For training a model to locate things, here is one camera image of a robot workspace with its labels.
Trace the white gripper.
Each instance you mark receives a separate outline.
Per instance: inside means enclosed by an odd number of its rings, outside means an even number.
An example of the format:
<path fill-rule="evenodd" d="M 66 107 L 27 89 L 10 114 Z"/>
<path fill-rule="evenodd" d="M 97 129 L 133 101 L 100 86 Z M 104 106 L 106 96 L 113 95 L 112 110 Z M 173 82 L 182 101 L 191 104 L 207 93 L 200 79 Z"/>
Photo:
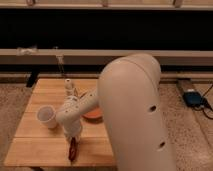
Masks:
<path fill-rule="evenodd" d="M 64 133 L 68 138 L 76 137 L 82 132 L 82 124 L 80 120 L 64 125 Z"/>

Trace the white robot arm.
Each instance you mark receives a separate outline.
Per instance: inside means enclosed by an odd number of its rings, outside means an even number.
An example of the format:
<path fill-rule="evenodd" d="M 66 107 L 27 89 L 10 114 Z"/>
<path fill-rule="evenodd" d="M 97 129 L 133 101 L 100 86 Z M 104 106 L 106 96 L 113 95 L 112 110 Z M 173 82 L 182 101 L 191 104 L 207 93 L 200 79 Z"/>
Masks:
<path fill-rule="evenodd" d="M 56 120 L 72 138 L 81 132 L 80 116 L 98 107 L 118 171 L 176 171 L 159 106 L 160 74 L 149 54 L 118 58 L 103 69 L 95 89 L 65 101 Z"/>

